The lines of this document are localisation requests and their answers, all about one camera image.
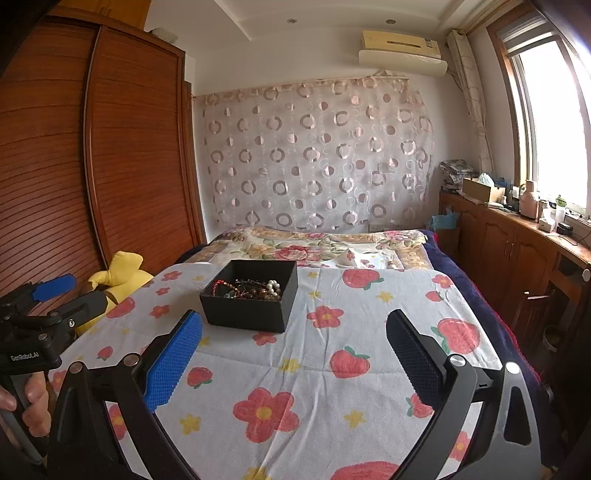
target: window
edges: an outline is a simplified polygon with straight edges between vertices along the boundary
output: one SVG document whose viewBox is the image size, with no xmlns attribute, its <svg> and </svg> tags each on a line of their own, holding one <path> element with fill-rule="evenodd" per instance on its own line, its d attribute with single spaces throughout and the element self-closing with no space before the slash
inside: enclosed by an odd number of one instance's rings
<svg viewBox="0 0 591 480">
<path fill-rule="evenodd" d="M 515 184 L 535 180 L 542 198 L 561 195 L 587 215 L 591 127 L 585 96 L 591 95 L 591 77 L 552 24 L 519 10 L 488 29 L 514 110 Z"/>
</svg>

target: wooden wardrobe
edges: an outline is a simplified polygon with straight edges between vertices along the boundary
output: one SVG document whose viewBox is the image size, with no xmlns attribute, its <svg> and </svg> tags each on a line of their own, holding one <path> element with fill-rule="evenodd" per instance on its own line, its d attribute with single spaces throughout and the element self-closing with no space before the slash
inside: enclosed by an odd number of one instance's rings
<svg viewBox="0 0 591 480">
<path fill-rule="evenodd" d="M 203 243 L 191 122 L 183 51 L 91 12 L 45 17 L 0 78 L 0 295 L 85 281 L 118 250 L 157 274 Z"/>
</svg>

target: bed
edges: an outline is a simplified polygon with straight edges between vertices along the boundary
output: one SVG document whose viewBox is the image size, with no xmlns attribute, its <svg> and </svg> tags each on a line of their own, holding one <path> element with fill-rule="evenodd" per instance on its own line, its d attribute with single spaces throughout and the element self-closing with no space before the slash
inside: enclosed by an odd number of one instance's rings
<svg viewBox="0 0 591 480">
<path fill-rule="evenodd" d="M 296 260 L 300 285 L 282 335 L 204 323 L 204 337 L 157 415 L 203 480 L 387 479 L 433 414 L 383 335 L 401 308 L 420 333 L 479 367 L 516 361 L 530 390 L 545 465 L 560 461 L 547 396 L 510 332 L 430 232 L 324 235 L 240 229 L 173 265 L 64 352 L 67 366 L 115 365 L 167 333 L 232 258 Z M 478 419 L 471 409 L 441 471 L 460 465 Z M 134 471 L 147 476 L 117 405 L 109 414 Z M 309 461 L 298 462 L 294 458 Z"/>
</svg>

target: silver bolt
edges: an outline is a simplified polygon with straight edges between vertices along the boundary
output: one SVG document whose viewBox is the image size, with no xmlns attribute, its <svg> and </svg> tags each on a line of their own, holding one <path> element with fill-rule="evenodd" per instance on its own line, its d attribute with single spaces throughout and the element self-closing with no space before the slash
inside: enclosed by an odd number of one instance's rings
<svg viewBox="0 0 591 480">
<path fill-rule="evenodd" d="M 70 365 L 70 373 L 76 374 L 82 370 L 82 362 L 74 362 Z"/>
<path fill-rule="evenodd" d="M 461 355 L 452 355 L 449 358 L 449 361 L 452 365 L 456 367 L 463 367 L 464 365 L 466 365 L 466 359 Z"/>
<path fill-rule="evenodd" d="M 507 362 L 505 366 L 510 374 L 517 375 L 521 371 L 519 365 L 517 365 L 515 362 Z"/>
<path fill-rule="evenodd" d="M 123 359 L 123 363 L 126 367 L 133 367 L 139 362 L 139 357 L 135 353 L 130 353 Z"/>
</svg>

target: yellow plush toy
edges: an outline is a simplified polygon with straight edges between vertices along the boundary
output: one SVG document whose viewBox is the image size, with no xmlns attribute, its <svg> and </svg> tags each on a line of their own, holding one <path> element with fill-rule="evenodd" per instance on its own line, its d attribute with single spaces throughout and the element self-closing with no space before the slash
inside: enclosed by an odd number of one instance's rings
<svg viewBox="0 0 591 480">
<path fill-rule="evenodd" d="M 148 272 L 139 269 L 143 261 L 141 255 L 119 251 L 113 255 L 108 270 L 97 272 L 88 279 L 89 290 L 94 290 L 99 285 L 109 287 L 105 290 L 108 304 L 102 315 L 76 329 L 78 335 L 87 331 L 129 295 L 154 278 Z"/>
</svg>

